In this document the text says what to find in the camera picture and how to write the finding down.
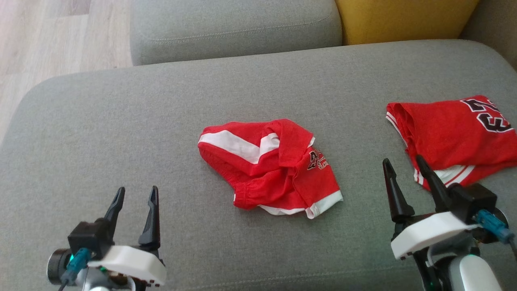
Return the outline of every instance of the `basketball jersey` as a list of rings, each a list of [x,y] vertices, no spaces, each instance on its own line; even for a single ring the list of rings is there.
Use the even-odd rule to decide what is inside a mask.
[[[386,118],[407,145],[415,181],[422,155],[446,186],[468,185],[517,165],[517,134],[485,96],[430,104],[389,103]]]
[[[291,120],[231,122],[203,130],[201,157],[234,189],[234,205],[313,219],[343,201],[313,134]]]

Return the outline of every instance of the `yellow cushion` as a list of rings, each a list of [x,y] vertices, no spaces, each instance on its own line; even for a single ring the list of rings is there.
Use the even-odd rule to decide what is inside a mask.
[[[479,0],[336,0],[343,44],[457,38]]]

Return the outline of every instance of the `wooden floor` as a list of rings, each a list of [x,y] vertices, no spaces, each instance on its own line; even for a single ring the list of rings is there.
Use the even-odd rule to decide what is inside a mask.
[[[0,144],[43,80],[131,66],[130,0],[0,0]]]

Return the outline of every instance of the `white stripe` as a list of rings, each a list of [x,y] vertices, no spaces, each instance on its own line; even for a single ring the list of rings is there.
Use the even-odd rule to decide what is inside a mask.
[[[448,187],[452,183],[461,183],[463,180],[465,180],[465,178],[468,177],[468,175],[470,175],[474,168],[475,166],[454,165],[450,168],[444,170],[436,170],[434,172],[438,175],[438,178],[440,178],[440,180],[445,184],[445,186]],[[420,173],[417,169],[415,169],[414,178],[418,184],[423,185],[422,173]]]
[[[461,175],[457,176],[456,179],[450,181],[449,183],[446,183],[445,185],[448,187],[452,183],[461,183],[463,180],[465,180],[465,178],[468,177],[468,175],[470,175],[470,173],[472,173],[475,167],[476,166],[467,166],[467,168],[465,169],[465,171],[463,171],[463,173],[461,173]]]
[[[395,124],[397,124],[397,119],[389,111],[386,112],[386,117],[391,117],[391,119],[395,122]]]
[[[262,155],[277,149],[280,139],[276,133],[269,134],[260,139],[260,147],[232,134],[228,130],[218,133],[203,134],[198,143],[205,142],[237,155],[252,164],[258,164]]]
[[[444,183],[447,184],[450,180],[452,180],[456,175],[458,175],[466,166],[454,165],[450,168],[443,170],[435,170],[434,172],[438,175],[438,178]]]
[[[269,214],[273,215],[291,215],[305,210],[305,208],[283,209],[265,205],[259,205],[259,207],[269,212]]]
[[[420,185],[423,185],[423,176],[422,173],[415,169],[415,173],[413,174],[413,178],[415,178],[415,182],[417,182]]]
[[[423,180],[424,180],[424,178],[423,178],[422,172],[418,171],[418,183],[420,185],[423,185]]]
[[[307,146],[307,148],[308,148],[308,147],[310,147],[310,146],[312,146],[312,145],[314,144],[314,141],[315,141],[315,140],[316,140],[316,139],[315,139],[314,137],[312,137],[312,138],[311,138],[311,141],[309,142],[309,145]]]
[[[327,211],[332,205],[343,201],[343,195],[341,195],[341,191],[337,190],[336,192],[328,195],[327,197],[321,199],[320,201],[314,203],[311,205],[311,207],[305,209],[305,212],[307,213],[307,217],[309,219],[314,219],[318,215],[322,214],[323,212]]]
[[[402,137],[402,140],[404,141],[404,143],[406,144],[406,147],[407,147],[407,142],[404,140],[404,137],[402,136],[402,133],[400,133],[400,130],[399,128],[397,127],[397,120],[395,119],[395,117],[393,117],[393,115],[391,115],[391,113],[389,112],[386,112],[386,119],[391,122],[391,124],[393,125],[393,127],[395,127],[395,129],[397,130],[397,132],[399,133],[400,137]]]
[[[301,212],[305,210],[307,213],[307,217],[309,219],[314,219],[318,215],[322,214],[326,210],[328,210],[332,205],[336,204],[337,202],[343,201],[343,196],[341,195],[341,191],[337,190],[336,192],[328,195],[327,197],[321,199],[320,201],[314,203],[311,205],[311,207],[304,209],[304,208],[293,208],[293,209],[283,209],[283,208],[276,208],[271,206],[265,206],[265,205],[259,205],[260,208],[266,210],[269,212],[269,214],[273,215],[291,215],[294,213]]]
[[[415,169],[415,173],[413,174],[413,178],[415,179],[415,182],[418,183],[418,170]]]

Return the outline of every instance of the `gray fabric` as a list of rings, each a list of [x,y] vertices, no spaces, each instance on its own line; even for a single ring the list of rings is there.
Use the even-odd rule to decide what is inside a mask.
[[[495,49],[517,69],[517,2],[481,0],[461,38]]]
[[[133,0],[134,65],[340,46],[334,0]]]
[[[48,80],[22,100],[0,149],[0,272],[5,290],[55,290],[47,259],[79,221],[126,201],[115,240],[134,244],[152,185],[161,195],[167,290],[417,290],[412,260],[396,261],[381,162],[389,157],[417,213],[433,211],[413,182],[390,101],[485,94],[517,122],[517,74],[492,49],[429,40],[178,62]],[[314,132],[344,196],[314,220],[232,205],[199,156],[205,126],[289,118]],[[483,184],[517,221],[517,169]],[[506,289],[509,247],[482,255]]]

